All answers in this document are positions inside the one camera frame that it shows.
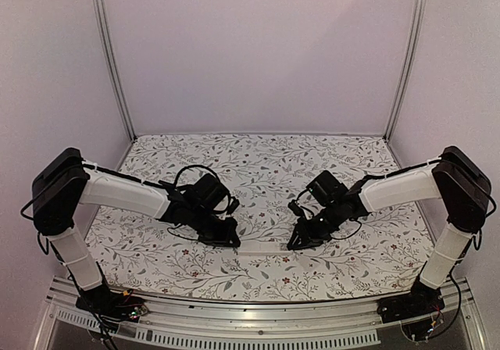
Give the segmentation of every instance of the white panel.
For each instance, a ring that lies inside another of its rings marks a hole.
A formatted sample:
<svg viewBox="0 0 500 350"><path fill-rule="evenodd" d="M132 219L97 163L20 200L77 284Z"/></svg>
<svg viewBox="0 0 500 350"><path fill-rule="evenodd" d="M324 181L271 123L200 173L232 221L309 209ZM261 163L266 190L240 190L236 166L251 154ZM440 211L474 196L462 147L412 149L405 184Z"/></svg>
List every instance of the white panel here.
<svg viewBox="0 0 500 350"><path fill-rule="evenodd" d="M105 0L139 134L382 134L415 0Z"/></svg>
<svg viewBox="0 0 500 350"><path fill-rule="evenodd" d="M459 146L491 179L500 201L500 0L427 0L422 35L393 145L404 164ZM437 234L444 206L425 210ZM465 272L489 331L500 344L498 212L484 227L480 252Z"/></svg>
<svg viewBox="0 0 500 350"><path fill-rule="evenodd" d="M20 208L64 148L114 167L128 142L116 109L92 0L0 0L1 344L30 348L56 272ZM85 225L93 208L76 221Z"/></svg>

